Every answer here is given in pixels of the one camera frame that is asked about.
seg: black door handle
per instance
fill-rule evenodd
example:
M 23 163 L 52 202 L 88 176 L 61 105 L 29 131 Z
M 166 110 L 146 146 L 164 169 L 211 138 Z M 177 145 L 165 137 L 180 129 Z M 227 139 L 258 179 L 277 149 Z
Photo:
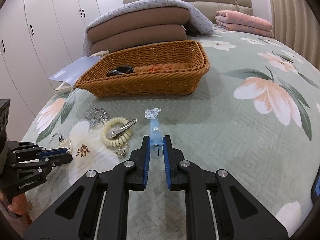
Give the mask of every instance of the black door handle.
M 5 47 L 4 47 L 3 40 L 1 41 L 1 43 L 2 43 L 2 46 L 3 46 L 3 52 L 5 53 Z
M 32 31 L 32 36 L 35 34 L 34 32 L 33 32 L 33 28 L 32 28 L 32 25 L 30 24 L 30 29 L 31 29 L 31 31 Z

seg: bracelet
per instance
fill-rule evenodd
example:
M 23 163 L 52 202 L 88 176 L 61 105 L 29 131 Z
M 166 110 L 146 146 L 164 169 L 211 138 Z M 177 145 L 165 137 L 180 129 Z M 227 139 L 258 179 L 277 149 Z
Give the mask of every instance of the bracelet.
M 56 132 L 54 135 L 51 136 L 51 139 L 49 141 L 49 144 L 52 142 L 52 139 L 57 135 L 57 134 L 60 134 L 59 136 L 59 145 L 58 145 L 58 148 L 67 148 L 67 150 L 71 153 L 72 150 L 73 150 L 73 144 L 72 144 L 72 141 L 70 139 L 67 139 L 65 140 L 62 136 L 61 133 L 59 132 Z
M 129 139 L 129 136 L 131 135 L 130 129 L 128 129 L 123 135 L 121 135 L 120 138 L 116 140 L 110 140 L 109 138 L 106 137 L 107 131 L 110 129 L 112 125 L 115 123 L 122 123 L 122 124 L 127 124 L 129 120 L 123 118 L 123 117 L 115 117 L 112 118 L 111 120 L 107 121 L 102 128 L 101 131 L 101 141 L 107 145 L 107 146 L 112 146 L 112 147 L 117 147 L 120 145 L 125 144 L 125 142 Z

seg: human hand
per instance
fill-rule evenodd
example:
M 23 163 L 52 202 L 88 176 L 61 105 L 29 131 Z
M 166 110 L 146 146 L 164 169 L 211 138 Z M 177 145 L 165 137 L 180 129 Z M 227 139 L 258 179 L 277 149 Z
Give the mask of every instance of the human hand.
M 0 191 L 0 201 L 6 198 L 5 194 Z M 28 201 L 26 195 L 20 194 L 12 198 L 12 203 L 8 205 L 8 209 L 18 215 L 24 215 L 28 212 Z

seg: bed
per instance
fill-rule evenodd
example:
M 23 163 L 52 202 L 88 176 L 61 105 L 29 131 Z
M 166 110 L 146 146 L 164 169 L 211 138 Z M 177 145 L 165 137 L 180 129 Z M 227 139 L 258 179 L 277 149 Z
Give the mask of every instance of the bed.
M 310 190 L 320 163 L 320 73 L 274 39 L 216 25 L 213 30 L 188 37 L 201 42 L 211 64 L 193 94 L 97 99 L 76 89 L 47 103 L 23 141 L 50 148 L 51 136 L 60 132 L 73 142 L 74 160 L 27 192 L 33 220 L 87 170 L 110 170 L 128 158 L 101 142 L 101 127 L 90 127 L 86 111 L 101 107 L 111 118 L 136 118 L 130 153 L 149 135 L 144 111 L 160 107 L 162 135 L 170 135 L 186 159 L 205 170 L 228 170 L 289 236 L 298 229 L 312 208 Z M 88 152 L 81 157 L 77 149 L 83 145 Z M 185 239 L 185 227 L 184 195 L 167 190 L 163 159 L 152 159 L 147 189 L 130 193 L 128 239 Z

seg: cabinet door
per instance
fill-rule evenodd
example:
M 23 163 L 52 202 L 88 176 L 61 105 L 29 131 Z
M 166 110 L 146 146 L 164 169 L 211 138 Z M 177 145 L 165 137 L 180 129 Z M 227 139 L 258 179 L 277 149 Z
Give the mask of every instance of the cabinet door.
M 6 127 L 11 141 L 21 141 L 35 116 L 23 101 L 7 70 L 2 53 L 0 55 L 0 98 L 11 99 L 9 119 Z
M 73 61 L 82 57 L 85 24 L 78 0 L 53 0 L 59 27 Z
M 96 18 L 100 16 L 97 0 L 78 0 L 81 10 L 84 14 L 84 23 L 88 26 Z
M 24 0 L 27 23 L 40 63 L 51 77 L 72 63 L 62 38 L 52 0 Z M 57 88 L 60 83 L 52 81 Z
M 6 0 L 0 10 L 0 50 L 20 95 L 37 115 L 54 90 L 33 47 L 23 3 Z

